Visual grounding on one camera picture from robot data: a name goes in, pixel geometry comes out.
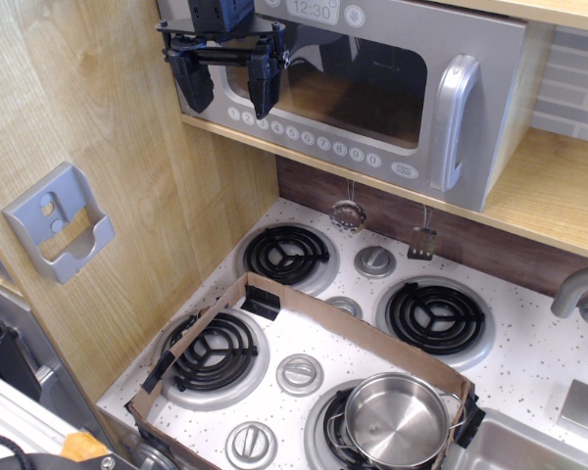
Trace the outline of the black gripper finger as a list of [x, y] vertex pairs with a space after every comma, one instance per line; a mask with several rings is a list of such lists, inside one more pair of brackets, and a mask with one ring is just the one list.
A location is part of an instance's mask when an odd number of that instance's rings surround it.
[[188, 106], [204, 112], [214, 100], [214, 84], [207, 65], [188, 52], [170, 51], [171, 70]]
[[251, 53], [247, 62], [248, 90], [255, 116], [264, 118], [279, 100], [281, 71], [268, 48]]

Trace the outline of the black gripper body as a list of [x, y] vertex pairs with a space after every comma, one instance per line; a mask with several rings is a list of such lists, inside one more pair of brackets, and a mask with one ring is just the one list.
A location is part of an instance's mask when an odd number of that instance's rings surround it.
[[165, 60], [188, 56], [200, 65], [285, 68], [285, 25], [263, 19], [252, 1], [190, 1], [190, 17], [162, 19]]

